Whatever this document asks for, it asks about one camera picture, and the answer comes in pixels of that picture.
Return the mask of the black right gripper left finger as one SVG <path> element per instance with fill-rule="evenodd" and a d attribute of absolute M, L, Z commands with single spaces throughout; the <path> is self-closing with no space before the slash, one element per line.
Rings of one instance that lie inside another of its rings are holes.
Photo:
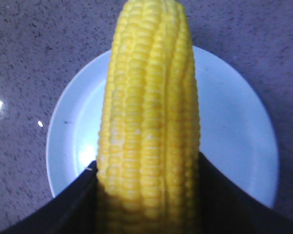
<path fill-rule="evenodd" d="M 2 234 L 94 234 L 96 161 L 58 196 Z"/>

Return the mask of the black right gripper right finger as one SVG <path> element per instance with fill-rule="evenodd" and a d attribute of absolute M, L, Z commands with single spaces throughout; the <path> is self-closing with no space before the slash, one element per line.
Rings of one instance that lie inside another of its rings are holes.
<path fill-rule="evenodd" d="M 293 221 L 261 204 L 199 154 L 200 201 L 206 234 L 293 234 Z"/>

